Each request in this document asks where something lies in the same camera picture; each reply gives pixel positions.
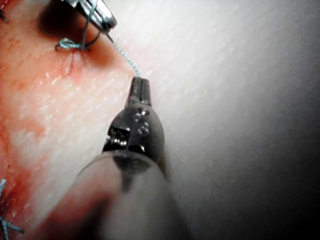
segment needle driver jaw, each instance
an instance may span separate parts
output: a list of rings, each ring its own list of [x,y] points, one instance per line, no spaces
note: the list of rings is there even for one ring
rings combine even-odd
[[[87,17],[96,3],[93,15],[90,19],[100,32],[107,34],[117,25],[117,20],[112,14],[104,0],[61,0],[70,4],[73,8],[79,10],[81,14]]]
[[[112,121],[102,151],[123,149],[157,162],[163,154],[164,145],[163,126],[151,107],[149,81],[135,76],[125,108]]]

